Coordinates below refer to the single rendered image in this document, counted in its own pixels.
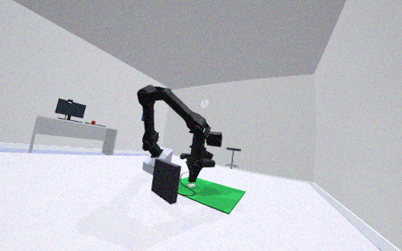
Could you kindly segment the grey connector plug with thin cable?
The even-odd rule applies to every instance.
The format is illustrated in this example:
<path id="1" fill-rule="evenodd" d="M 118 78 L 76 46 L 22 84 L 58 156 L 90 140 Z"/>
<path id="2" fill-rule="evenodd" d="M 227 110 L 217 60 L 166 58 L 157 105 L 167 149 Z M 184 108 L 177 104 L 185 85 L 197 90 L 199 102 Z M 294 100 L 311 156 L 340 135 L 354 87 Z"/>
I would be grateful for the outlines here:
<path id="1" fill-rule="evenodd" d="M 189 173 L 189 175 L 188 175 L 188 177 L 189 177 L 189 182 L 196 182 L 194 179 L 193 179 L 193 172 L 186 172 L 186 173 Z M 181 182 L 181 177 L 180 177 L 180 183 L 181 183 L 181 185 L 183 186 L 183 184 L 182 184 L 182 182 Z"/>

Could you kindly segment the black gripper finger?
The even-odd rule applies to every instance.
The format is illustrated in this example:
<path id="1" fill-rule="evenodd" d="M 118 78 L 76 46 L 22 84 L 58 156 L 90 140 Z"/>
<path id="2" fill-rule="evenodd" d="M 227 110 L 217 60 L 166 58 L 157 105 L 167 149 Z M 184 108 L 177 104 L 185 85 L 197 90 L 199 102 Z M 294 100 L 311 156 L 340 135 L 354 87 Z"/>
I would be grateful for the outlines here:
<path id="1" fill-rule="evenodd" d="M 193 164 L 193 179 L 196 180 L 203 167 Z"/>
<path id="2" fill-rule="evenodd" d="M 196 162 L 187 162 L 185 161 L 186 165 L 187 165 L 187 169 L 190 172 L 193 172 L 193 164 L 196 164 Z"/>

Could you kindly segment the green circuit board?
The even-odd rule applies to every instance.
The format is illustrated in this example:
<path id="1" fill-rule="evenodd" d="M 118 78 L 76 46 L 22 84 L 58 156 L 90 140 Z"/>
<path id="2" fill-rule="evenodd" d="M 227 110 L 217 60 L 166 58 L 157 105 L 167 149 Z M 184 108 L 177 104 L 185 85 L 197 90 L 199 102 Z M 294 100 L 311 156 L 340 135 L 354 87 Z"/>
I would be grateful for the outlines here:
<path id="1" fill-rule="evenodd" d="M 184 194 L 182 196 L 226 214 L 231 212 L 246 193 L 244 190 L 231 188 L 200 178 L 196 178 L 196 182 L 189 182 L 188 180 L 189 177 L 181 179 L 183 186 L 179 181 L 178 193 Z"/>

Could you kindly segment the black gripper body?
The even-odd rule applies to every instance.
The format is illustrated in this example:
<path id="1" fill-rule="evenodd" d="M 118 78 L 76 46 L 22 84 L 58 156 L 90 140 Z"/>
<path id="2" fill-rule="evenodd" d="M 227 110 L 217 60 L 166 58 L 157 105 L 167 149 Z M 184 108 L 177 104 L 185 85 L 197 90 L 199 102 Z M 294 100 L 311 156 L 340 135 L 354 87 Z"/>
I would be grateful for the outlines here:
<path id="1" fill-rule="evenodd" d="M 209 158 L 203 158 L 203 152 L 206 150 L 205 145 L 190 145 L 190 154 L 180 154 L 180 159 L 187 159 L 187 162 L 196 162 L 201 167 L 215 167 L 215 161 Z"/>

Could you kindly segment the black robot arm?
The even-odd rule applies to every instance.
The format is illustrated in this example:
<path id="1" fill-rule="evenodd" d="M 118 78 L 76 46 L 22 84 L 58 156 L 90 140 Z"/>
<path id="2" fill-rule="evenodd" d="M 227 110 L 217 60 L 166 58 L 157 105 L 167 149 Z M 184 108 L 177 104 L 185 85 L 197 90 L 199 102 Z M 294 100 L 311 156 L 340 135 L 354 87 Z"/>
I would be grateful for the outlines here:
<path id="1" fill-rule="evenodd" d="M 148 85 L 137 92 L 138 101 L 143 110 L 145 134 L 142 137 L 142 150 L 149 151 L 151 157 L 160 157 L 161 149 L 158 144 L 158 132 L 154 130 L 154 105 L 156 100 L 163 100 L 173 109 L 187 124 L 189 133 L 193 133 L 193 144 L 208 146 L 222 146 L 222 132 L 210 132 L 210 126 L 200 114 L 189 109 L 168 87 L 155 87 Z M 203 130 L 205 131 L 203 132 Z"/>

